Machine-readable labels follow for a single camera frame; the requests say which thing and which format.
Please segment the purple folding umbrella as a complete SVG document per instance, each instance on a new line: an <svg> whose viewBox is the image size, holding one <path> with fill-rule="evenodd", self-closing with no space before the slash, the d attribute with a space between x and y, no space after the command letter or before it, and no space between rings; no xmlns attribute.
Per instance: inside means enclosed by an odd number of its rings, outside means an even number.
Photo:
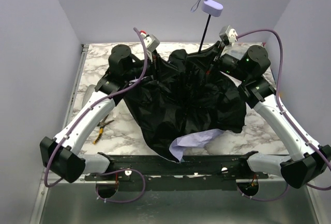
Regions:
<svg viewBox="0 0 331 224"><path fill-rule="evenodd" d="M167 60L157 59L156 76L125 95L145 143L162 158L180 162L187 148L242 131L246 103L234 82L212 66L223 48L217 41L195 53L174 50Z"/></svg>

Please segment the cream umbrella case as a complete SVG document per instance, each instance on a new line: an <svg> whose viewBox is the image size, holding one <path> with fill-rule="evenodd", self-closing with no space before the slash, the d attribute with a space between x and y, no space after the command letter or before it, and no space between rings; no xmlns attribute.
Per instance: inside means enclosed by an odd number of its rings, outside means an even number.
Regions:
<svg viewBox="0 0 331 224"><path fill-rule="evenodd" d="M85 95L83 97L82 105L84 106L90 99L92 93L95 91L95 85L91 84L86 89Z"/></svg>

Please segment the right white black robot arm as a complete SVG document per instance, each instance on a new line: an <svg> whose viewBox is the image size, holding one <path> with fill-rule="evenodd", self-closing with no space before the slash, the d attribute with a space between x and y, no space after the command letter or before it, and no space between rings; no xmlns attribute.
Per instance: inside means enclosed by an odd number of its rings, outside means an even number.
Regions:
<svg viewBox="0 0 331 224"><path fill-rule="evenodd" d="M266 49L252 45L241 59L224 53L222 41L211 49L215 57L208 72L218 70L239 80L241 98L271 126L289 153L280 156L253 151L244 156L244 165L252 172L281 176L296 189L322 174L330 162L330 146L321 146L309 136L277 98L276 89L263 76L270 66Z"/></svg>

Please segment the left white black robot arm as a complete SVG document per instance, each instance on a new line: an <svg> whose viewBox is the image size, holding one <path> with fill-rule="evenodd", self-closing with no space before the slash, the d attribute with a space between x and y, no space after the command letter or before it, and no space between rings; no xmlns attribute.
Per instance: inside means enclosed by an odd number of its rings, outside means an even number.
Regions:
<svg viewBox="0 0 331 224"><path fill-rule="evenodd" d="M46 168L44 173L46 187L53 187L61 180L72 183L83 174L102 174L110 168L111 161L105 155L96 154L83 158L78 154L97 124L115 108L114 97L133 89L145 76L151 52L144 43L142 47L143 69L133 84L120 91L113 90L109 95L101 91L92 93L89 102L62 131L53 139L45 137L40 142L42 160Z"/></svg>

